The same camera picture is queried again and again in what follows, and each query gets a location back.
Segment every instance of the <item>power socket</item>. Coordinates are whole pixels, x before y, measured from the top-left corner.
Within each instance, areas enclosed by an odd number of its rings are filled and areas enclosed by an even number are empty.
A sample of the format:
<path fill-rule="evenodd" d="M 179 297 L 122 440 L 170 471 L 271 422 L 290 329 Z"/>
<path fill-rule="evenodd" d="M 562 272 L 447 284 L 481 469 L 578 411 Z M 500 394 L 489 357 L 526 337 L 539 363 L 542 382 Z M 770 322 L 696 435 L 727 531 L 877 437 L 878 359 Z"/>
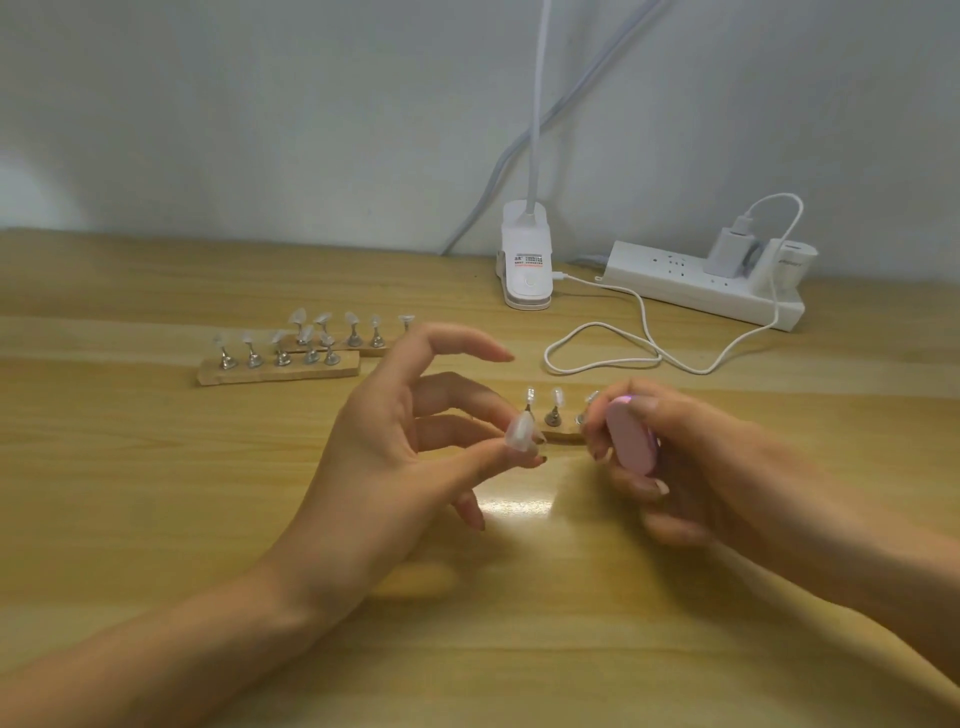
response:
<path fill-rule="evenodd" d="M 759 326 L 773 321 L 773 299 L 751 290 L 753 287 L 767 292 L 769 284 L 756 285 L 753 275 L 749 279 L 712 276 L 704 272 L 706 263 L 706 258 L 695 255 L 670 253 L 617 240 L 613 243 L 607 270 L 598 282 L 630 288 L 644 298 L 695 308 Z M 780 319 L 774 328 L 793 330 L 804 315 L 804 302 L 800 294 L 794 287 L 780 289 L 778 286 L 777 299 L 780 303 Z"/>

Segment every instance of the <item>wooden table surface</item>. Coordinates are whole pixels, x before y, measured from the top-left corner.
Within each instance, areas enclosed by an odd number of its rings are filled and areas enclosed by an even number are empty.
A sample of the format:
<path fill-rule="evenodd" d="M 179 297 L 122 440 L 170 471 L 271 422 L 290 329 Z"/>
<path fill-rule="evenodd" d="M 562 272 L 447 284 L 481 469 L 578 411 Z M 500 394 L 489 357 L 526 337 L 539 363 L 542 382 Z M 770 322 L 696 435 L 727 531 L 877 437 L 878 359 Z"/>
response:
<path fill-rule="evenodd" d="M 504 305 L 489 259 L 40 231 L 0 233 L 0 667 L 247 566 L 294 513 L 357 379 L 201 388 L 218 329 L 304 305 L 485 328 L 517 354 L 438 360 L 516 401 L 558 379 L 579 323 L 639 331 L 625 297 L 560 283 Z M 771 427 L 960 537 L 960 289 L 812 280 L 790 334 L 712 376 L 648 376 Z M 659 343 L 712 360 L 747 325 L 650 303 Z M 635 355 L 588 332 L 561 362 Z M 364 364 L 368 372 L 375 362 Z M 485 533 L 442 517 L 317 649 L 213 721 L 229 726 L 927 726 L 960 691 L 896 638 L 723 553 L 649 543 L 586 453 L 478 491 Z M 945 639 L 960 639 L 957 635 Z"/>

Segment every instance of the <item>white cable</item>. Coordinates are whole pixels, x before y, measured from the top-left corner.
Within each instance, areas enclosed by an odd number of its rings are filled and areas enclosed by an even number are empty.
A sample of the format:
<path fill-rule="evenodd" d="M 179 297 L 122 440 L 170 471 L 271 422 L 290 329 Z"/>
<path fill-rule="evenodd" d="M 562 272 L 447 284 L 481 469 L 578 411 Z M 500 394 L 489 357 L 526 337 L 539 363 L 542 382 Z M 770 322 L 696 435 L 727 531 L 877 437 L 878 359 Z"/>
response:
<path fill-rule="evenodd" d="M 749 209 L 747 210 L 747 212 L 745 213 L 745 216 L 746 216 L 746 217 L 749 217 L 749 216 L 750 216 L 750 213 L 753 212 L 753 211 L 754 211 L 754 208 L 755 208 L 756 206 L 758 206 L 760 203 L 764 203 L 764 202 L 766 202 L 767 200 L 773 200 L 773 199 L 778 198 L 778 197 L 789 198 L 790 200 L 793 200 L 795 203 L 797 203 L 797 215 L 793 218 L 793 222 L 791 222 L 790 225 L 787 227 L 786 232 L 783 234 L 783 237 L 780 238 L 780 242 L 777 244 L 777 253 L 780 251 L 780 248 L 782 247 L 783 243 L 786 242 L 786 241 L 789 239 L 790 233 L 793 232 L 793 229 L 797 227 L 797 223 L 800 222 L 800 218 L 803 217 L 803 215 L 804 215 L 804 201 L 801 200 L 800 197 L 798 197 L 797 195 L 793 194 L 792 192 L 778 192 L 778 193 L 776 193 L 776 194 L 767 195 L 766 197 L 760 198 L 760 199 L 757 200 L 755 203 L 753 203 L 752 205 L 750 205 L 750 208 L 749 208 Z M 575 278 L 574 276 L 569 276 L 569 275 L 567 275 L 566 273 L 555 272 L 555 273 L 554 273 L 554 278 L 555 278 L 555 279 L 576 280 L 578 283 L 582 283 L 583 285 L 589 285 L 589 286 L 592 286 L 592 287 L 594 287 L 594 288 L 605 288 L 605 289 L 607 289 L 608 291 L 618 291 L 619 293 L 627 293 L 627 294 L 630 294 L 631 296 L 636 297 L 636 300 L 637 300 L 637 301 L 639 302 L 639 304 L 640 304 L 640 322 L 643 324 L 643 334 L 644 334 L 644 335 L 643 335 L 643 336 L 637 336 L 636 334 L 630 333 L 629 331 L 624 331 L 622 328 L 617 328 L 617 327 L 615 327 L 615 326 L 611 326 L 610 324 L 605 324 L 605 323 L 603 323 L 603 322 L 601 322 L 601 321 L 591 321 L 591 322 L 589 322 L 588 324 L 581 324 L 580 326 L 578 326 L 578 327 L 576 327 L 575 329 L 573 329 L 573 330 L 572 330 L 569 334 L 567 334 L 564 338 L 560 339 L 559 341 L 555 341 L 553 344 L 551 344 L 550 346 L 548 346 L 548 347 L 543 351 L 543 363 L 546 365 L 547 369 L 549 369 L 549 370 L 550 370 L 551 372 L 553 372 L 554 374 L 559 374 L 559 375 L 575 375 L 575 374 L 579 374 L 580 372 L 585 372 L 585 371 L 588 370 L 588 369 L 596 369 L 597 367 L 618 367 L 618 366 L 623 366 L 624 364 L 653 364 L 653 365 L 656 365 L 656 364 L 659 364 L 661 361 L 663 361 L 663 360 L 665 359 L 666 361 L 670 362 L 671 364 L 673 364 L 673 365 L 674 365 L 675 367 L 677 367 L 678 369 L 682 369 L 682 370 L 684 370 L 685 372 L 688 372 L 688 373 L 690 373 L 690 374 L 692 374 L 692 375 L 708 375 L 708 374 L 711 374 L 713 371 L 716 370 L 717 367 L 720 366 L 720 364 L 723 363 L 723 360 L 727 357 L 727 354 L 729 354 L 729 353 L 731 352 L 731 350 L 733 349 L 733 347 L 735 347 L 735 346 L 736 346 L 737 344 L 739 344 L 741 341 L 743 341 L 744 339 L 749 338 L 750 336 L 753 336 L 754 334 L 758 334 L 758 333 L 760 333 L 761 331 L 766 331 L 768 328 L 773 328 L 774 326 L 777 325 L 778 321 L 780 320 L 780 301 L 779 301 L 778 298 L 777 298 L 777 286 L 774 284 L 774 270 L 775 270 L 775 269 L 776 269 L 776 265 L 771 265 L 771 266 L 770 266 L 770 292 L 771 292 L 771 294 L 772 294 L 772 296 L 773 296 L 773 303 L 774 303 L 774 318 L 773 318 L 773 321 L 771 321 L 771 322 L 770 322 L 769 324 L 767 324 L 766 326 L 753 328 L 753 329 L 747 331 L 746 333 L 743 333 L 743 334 L 740 334 L 739 336 L 737 336 L 735 339 L 733 339 L 733 340 L 727 345 L 727 347 L 726 347 L 725 349 L 723 349 L 723 350 L 720 352 L 720 354 L 716 357 L 716 359 L 713 361 L 713 363 L 710 364 L 710 365 L 709 365 L 708 367 L 706 367 L 705 369 L 695 369 L 695 368 L 693 368 L 693 367 L 687 366 L 687 365 L 684 364 L 682 361 L 680 361 L 677 357 L 673 356 L 672 354 L 670 354 L 669 352 L 667 352 L 666 350 L 664 350 L 664 349 L 662 349 L 660 346 L 658 346 L 657 342 L 654 341 L 653 335 L 650 333 L 650 328 L 647 326 L 647 308 L 646 308 L 646 305 L 644 305 L 643 298 L 642 298 L 636 291 L 631 290 L 630 288 L 624 288 L 624 287 L 618 286 L 618 285 L 607 285 L 606 283 L 594 283 L 594 282 L 590 282 L 589 280 L 583 280 L 583 279 Z M 573 338 L 574 336 L 576 336 L 578 333 L 580 333 L 581 331 L 583 331 L 585 328 L 590 328 L 590 327 L 605 328 L 605 329 L 608 330 L 608 331 L 612 331 L 612 332 L 615 333 L 615 334 L 619 334 L 619 335 L 622 336 L 623 338 L 625 338 L 625 339 L 627 339 L 627 340 L 629 340 L 629 341 L 634 342 L 634 343 L 637 344 L 638 346 L 647 347 L 648 349 L 653 350 L 653 352 L 656 353 L 656 356 L 655 356 L 655 357 L 645 357 L 645 358 L 624 358 L 624 359 L 608 359 L 608 360 L 606 360 L 606 361 L 595 361 L 595 362 L 593 362 L 592 364 L 587 364 L 587 365 L 585 365 L 585 366 L 577 367 L 577 368 L 575 368 L 575 369 L 561 369 L 560 367 L 554 365 L 554 364 L 550 361 L 550 354 L 551 354 L 551 353 L 553 353 L 554 351 L 556 351 L 557 349 L 559 349 L 561 346 L 563 346 L 564 344 L 566 344 L 570 339 L 572 339 L 572 338 Z"/>
<path fill-rule="evenodd" d="M 587 67 L 587 70 L 584 71 L 583 75 L 577 81 L 576 84 L 561 98 L 556 104 L 550 107 L 550 110 L 543 115 L 543 118 L 540 120 L 540 127 L 545 128 L 550 122 L 552 122 L 557 116 L 569 106 L 570 102 L 573 101 L 577 95 L 589 84 L 604 66 L 604 64 L 610 59 L 614 52 L 630 37 L 631 33 L 639 26 L 650 11 L 652 11 L 657 5 L 659 5 L 663 0 L 647 0 L 643 5 L 639 6 L 634 10 L 630 15 L 624 20 L 620 27 L 616 29 L 609 40 L 604 44 L 603 48 L 597 53 L 596 56 L 590 61 L 590 65 Z M 496 186 L 500 182 L 500 176 L 503 174 L 503 170 L 506 168 L 507 163 L 513 158 L 513 156 L 523 147 L 524 144 L 530 139 L 530 130 L 527 129 L 524 133 L 518 136 L 511 143 L 509 147 L 503 150 L 503 153 L 497 159 L 496 163 L 493 165 L 493 171 L 490 172 L 490 177 L 487 179 L 487 186 L 484 187 L 483 194 L 480 195 L 480 199 L 477 201 L 477 204 L 473 206 L 473 209 L 470 211 L 470 214 L 466 219 L 457 226 L 457 229 L 445 240 L 444 247 L 440 251 L 440 255 L 447 255 L 450 251 L 453 250 L 453 246 L 457 244 L 457 241 L 464 236 L 470 228 L 473 227 L 473 224 L 480 218 L 480 215 L 483 214 L 484 210 L 487 209 L 487 206 L 490 204 L 490 200 L 493 197 L 493 193 L 496 191 Z"/>
<path fill-rule="evenodd" d="M 540 6 L 540 29 L 537 31 L 537 63 L 534 66 L 534 113 L 530 121 L 530 179 L 527 180 L 527 214 L 537 208 L 537 179 L 540 176 L 540 94 L 543 91 L 543 57 L 546 55 L 546 32 L 550 25 L 552 0 Z"/>

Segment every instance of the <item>sticker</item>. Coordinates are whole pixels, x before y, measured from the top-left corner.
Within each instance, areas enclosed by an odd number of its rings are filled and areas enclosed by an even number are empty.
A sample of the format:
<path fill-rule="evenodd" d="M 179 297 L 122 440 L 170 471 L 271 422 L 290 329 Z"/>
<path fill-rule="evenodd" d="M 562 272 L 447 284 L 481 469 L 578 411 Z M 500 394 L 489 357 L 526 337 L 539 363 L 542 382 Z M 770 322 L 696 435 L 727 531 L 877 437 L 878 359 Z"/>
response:
<path fill-rule="evenodd" d="M 514 267 L 516 268 L 542 268 L 543 256 L 540 254 L 531 255 L 528 253 L 517 253 L 514 255 Z"/>

